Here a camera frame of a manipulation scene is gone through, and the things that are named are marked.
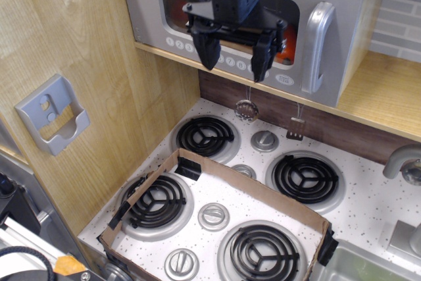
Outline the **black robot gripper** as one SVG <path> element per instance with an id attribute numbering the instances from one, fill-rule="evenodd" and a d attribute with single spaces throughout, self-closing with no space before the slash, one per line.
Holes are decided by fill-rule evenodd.
<path id="1" fill-rule="evenodd" d="M 207 0 L 186 3 L 187 30 L 201 64 L 212 70 L 220 57 L 220 42 L 253 48 L 254 82 L 262 82 L 277 53 L 284 49 L 287 22 L 269 13 L 262 0 Z"/>

